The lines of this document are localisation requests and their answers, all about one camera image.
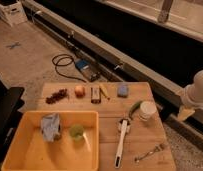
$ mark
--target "black chair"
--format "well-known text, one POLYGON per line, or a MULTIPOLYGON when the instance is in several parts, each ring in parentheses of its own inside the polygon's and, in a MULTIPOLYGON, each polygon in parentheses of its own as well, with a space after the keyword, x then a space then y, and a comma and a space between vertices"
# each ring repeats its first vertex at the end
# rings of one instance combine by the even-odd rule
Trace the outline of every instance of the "black chair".
POLYGON ((18 111, 24 105, 21 96, 23 87, 7 89, 0 80, 0 162, 3 160, 22 113, 18 111))

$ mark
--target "yellow plastic bin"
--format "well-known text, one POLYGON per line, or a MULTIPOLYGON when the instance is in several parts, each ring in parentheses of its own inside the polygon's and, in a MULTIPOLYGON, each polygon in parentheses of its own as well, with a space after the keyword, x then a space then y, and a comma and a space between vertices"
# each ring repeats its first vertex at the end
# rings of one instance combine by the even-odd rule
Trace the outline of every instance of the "yellow plastic bin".
POLYGON ((99 163, 99 119, 93 111, 30 111, 23 115, 2 171, 66 170, 96 171, 99 163), (44 115, 58 113, 61 139, 45 142, 40 129, 44 115), (69 127, 81 124, 84 139, 74 141, 69 127))

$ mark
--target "white brush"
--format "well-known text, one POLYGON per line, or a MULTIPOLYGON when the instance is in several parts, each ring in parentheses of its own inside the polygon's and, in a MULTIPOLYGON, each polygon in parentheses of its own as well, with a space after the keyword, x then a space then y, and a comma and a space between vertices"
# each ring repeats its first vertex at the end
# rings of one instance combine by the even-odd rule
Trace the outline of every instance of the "white brush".
POLYGON ((116 152, 115 168, 120 167, 122 152, 123 152, 124 137, 125 137, 125 134, 128 133, 130 130, 130 123, 127 119, 122 119, 120 121, 119 130, 121 131, 121 135, 120 135, 120 141, 116 152))

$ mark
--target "gray floor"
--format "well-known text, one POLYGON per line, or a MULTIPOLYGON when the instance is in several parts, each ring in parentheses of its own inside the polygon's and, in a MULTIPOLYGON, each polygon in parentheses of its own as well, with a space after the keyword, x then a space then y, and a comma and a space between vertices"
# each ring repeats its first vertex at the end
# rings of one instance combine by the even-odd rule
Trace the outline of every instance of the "gray floor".
MULTIPOLYGON (((8 86, 23 86, 26 104, 22 111, 36 109, 45 82, 74 82, 57 75, 51 63, 53 56, 70 53, 32 23, 9 27, 0 20, 0 77, 8 86), (6 46, 19 42, 10 50, 6 46)), ((82 77, 70 65, 63 73, 82 77)), ((178 171, 203 171, 203 152, 164 124, 178 171)))

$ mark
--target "white container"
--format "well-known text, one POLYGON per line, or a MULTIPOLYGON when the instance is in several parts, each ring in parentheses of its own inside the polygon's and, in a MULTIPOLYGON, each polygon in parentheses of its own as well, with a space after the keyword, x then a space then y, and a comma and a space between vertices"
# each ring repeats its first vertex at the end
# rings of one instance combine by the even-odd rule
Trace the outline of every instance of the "white container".
POLYGON ((139 118, 143 121, 147 121, 157 111, 156 105, 151 101, 143 101, 139 109, 139 118))
POLYGON ((19 1, 7 6, 0 4, 0 18, 11 27, 27 21, 27 16, 19 1))

